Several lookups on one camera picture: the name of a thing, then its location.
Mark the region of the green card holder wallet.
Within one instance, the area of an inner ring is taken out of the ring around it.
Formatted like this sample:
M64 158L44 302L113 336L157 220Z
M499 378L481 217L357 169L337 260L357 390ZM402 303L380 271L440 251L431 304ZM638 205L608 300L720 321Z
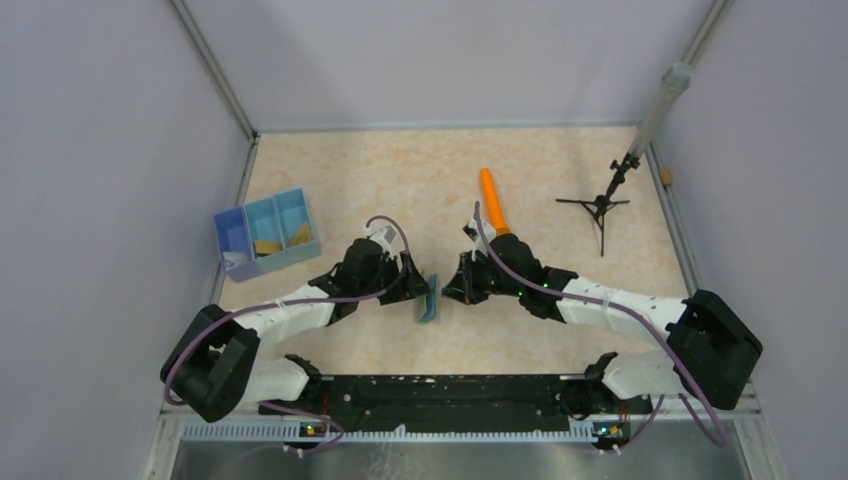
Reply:
M418 324L427 324L436 320L440 312L441 286L439 275L431 274L427 278L429 291L426 295L418 298L418 311L416 321Z

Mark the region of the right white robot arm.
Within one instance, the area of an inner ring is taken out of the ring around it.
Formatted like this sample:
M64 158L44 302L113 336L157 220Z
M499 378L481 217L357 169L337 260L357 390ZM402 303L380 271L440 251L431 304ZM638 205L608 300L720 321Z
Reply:
M511 296L535 317L655 344L651 352L612 352L597 362L600 376L588 382L586 397L600 412L637 396L682 393L733 410L763 352L760 340L714 292L673 298L607 287L543 265L513 234L461 253L442 294L465 305Z

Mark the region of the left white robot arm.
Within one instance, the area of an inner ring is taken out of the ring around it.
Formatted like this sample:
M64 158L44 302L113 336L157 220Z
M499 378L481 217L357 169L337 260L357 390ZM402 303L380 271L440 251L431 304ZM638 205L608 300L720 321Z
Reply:
M359 238L328 273L289 295L236 311L217 304L199 310L161 368L165 399L209 423L271 400L308 413L319 404L321 388L306 364L268 360L267 350L339 322L363 301L389 305L430 291L408 251L393 254L375 240Z

